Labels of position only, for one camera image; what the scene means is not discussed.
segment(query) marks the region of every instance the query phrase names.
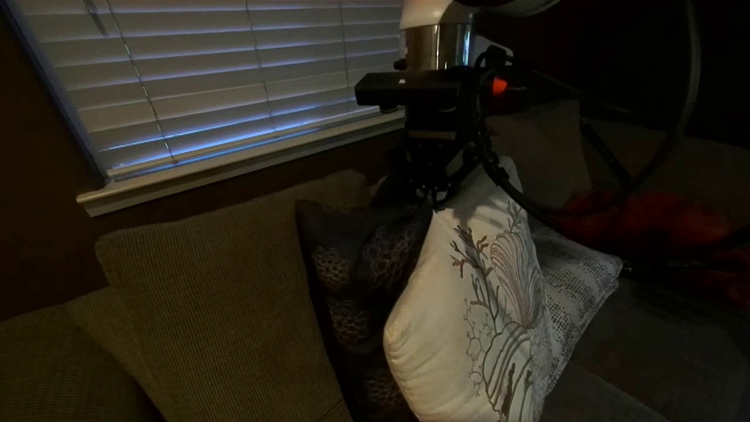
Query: window sill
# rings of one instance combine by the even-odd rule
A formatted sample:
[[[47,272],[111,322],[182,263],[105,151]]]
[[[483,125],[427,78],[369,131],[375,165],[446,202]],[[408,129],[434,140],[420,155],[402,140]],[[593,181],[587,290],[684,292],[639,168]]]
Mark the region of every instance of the window sill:
[[[155,176],[111,182],[101,189],[77,195],[77,203],[81,203],[83,210],[90,219],[95,219],[95,215],[114,213],[144,202],[155,202],[168,195],[177,195],[185,189],[204,188],[204,185],[236,179],[250,171],[293,162],[307,155],[366,140],[386,131],[396,131],[401,127],[402,127],[402,113],[377,115],[366,121],[341,125],[338,129],[319,131],[298,140],[264,146],[247,152],[239,152],[239,155],[230,155],[230,156],[220,156],[220,160],[210,160],[192,166],[180,166],[180,168],[155,174]]]

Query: gray couch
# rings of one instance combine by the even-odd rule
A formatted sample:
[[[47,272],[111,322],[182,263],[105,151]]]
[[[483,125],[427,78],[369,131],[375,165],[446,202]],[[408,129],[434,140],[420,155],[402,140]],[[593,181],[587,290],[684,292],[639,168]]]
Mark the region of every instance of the gray couch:
[[[98,242],[109,287],[0,323],[0,419],[348,419],[293,203],[366,203],[334,174]],[[746,317],[620,282],[544,419],[750,419]]]

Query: window blind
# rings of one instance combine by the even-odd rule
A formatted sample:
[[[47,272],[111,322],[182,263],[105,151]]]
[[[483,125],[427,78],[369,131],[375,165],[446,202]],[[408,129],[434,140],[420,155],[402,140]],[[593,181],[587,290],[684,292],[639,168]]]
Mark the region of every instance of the window blind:
[[[366,119],[401,57],[398,0],[13,0],[109,181]]]

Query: wall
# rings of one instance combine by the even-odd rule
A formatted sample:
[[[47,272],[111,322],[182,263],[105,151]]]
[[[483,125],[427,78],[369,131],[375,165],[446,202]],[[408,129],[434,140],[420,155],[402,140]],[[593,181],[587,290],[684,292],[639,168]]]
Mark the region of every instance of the wall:
[[[380,135],[90,220],[74,195],[94,179],[5,20],[0,64],[0,322],[102,287],[94,258],[102,231],[245,202],[343,166],[375,179],[398,140]]]

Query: dark patterned pillow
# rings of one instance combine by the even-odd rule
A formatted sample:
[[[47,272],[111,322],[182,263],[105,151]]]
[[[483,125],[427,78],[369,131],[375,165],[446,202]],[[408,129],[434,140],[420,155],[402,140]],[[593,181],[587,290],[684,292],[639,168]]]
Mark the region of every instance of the dark patterned pillow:
[[[414,419],[394,382],[382,328],[420,256],[428,209],[298,203],[298,231],[327,356],[354,419]]]

